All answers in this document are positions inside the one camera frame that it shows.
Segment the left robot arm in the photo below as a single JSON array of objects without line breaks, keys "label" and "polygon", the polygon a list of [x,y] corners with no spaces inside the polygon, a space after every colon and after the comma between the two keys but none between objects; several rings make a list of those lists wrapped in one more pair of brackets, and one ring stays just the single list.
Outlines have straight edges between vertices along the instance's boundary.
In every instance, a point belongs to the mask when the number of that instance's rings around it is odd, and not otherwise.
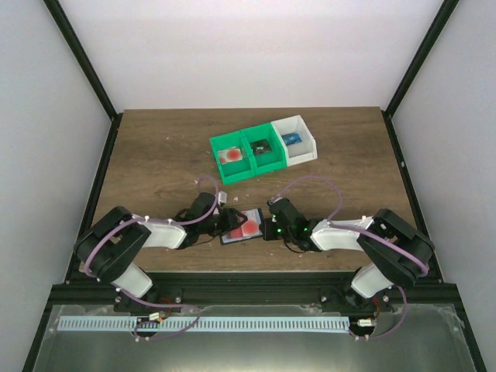
[{"label": "left robot arm", "polygon": [[223,192],[200,193],[188,208],[166,220],[139,216],[117,206],[84,232],[74,245],[84,272],[123,291],[122,300],[148,313],[159,305],[159,289],[134,263],[143,248],[182,250],[198,243],[201,235],[212,238],[243,226],[248,218],[225,207]]}]

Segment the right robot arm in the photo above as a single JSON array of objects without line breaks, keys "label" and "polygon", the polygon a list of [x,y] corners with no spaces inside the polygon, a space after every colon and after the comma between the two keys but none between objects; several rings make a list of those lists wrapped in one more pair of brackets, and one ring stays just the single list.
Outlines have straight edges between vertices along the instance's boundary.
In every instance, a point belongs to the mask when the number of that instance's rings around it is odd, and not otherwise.
[{"label": "right robot arm", "polygon": [[307,219],[287,198],[268,202],[270,218],[260,225],[265,240],[281,239],[294,253],[353,250],[365,253],[370,263],[357,270],[350,284],[339,290],[346,307],[362,312],[380,291],[392,286],[411,288],[429,273],[435,246],[390,209],[373,216],[336,221]]}]

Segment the red striped credit card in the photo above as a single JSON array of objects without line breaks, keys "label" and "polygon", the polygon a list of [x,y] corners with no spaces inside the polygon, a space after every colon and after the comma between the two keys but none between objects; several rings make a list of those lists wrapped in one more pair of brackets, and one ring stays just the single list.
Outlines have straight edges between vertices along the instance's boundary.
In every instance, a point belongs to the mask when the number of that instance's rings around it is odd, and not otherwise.
[{"label": "red striped credit card", "polygon": [[243,211],[242,214],[246,216],[247,220],[238,229],[229,232],[226,236],[227,239],[249,239],[261,235],[259,211],[252,209]]}]

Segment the black leather card holder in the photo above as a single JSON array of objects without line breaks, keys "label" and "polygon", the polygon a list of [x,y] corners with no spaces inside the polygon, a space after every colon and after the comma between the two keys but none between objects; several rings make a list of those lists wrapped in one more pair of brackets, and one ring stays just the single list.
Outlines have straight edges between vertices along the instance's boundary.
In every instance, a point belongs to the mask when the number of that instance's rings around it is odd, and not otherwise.
[{"label": "black leather card holder", "polygon": [[[260,208],[256,208],[259,213],[260,213],[260,219],[261,219],[261,223],[264,219],[263,217],[263,213],[262,213],[262,210]],[[258,238],[258,237],[261,237],[263,234],[261,233],[260,236],[255,236],[255,237],[252,237],[252,238],[249,238],[249,239],[255,239],[255,238]],[[232,244],[232,243],[240,243],[242,241],[245,241],[245,240],[249,240],[249,239],[227,239],[226,236],[220,236],[220,243],[222,245],[227,245],[227,244]]]}]

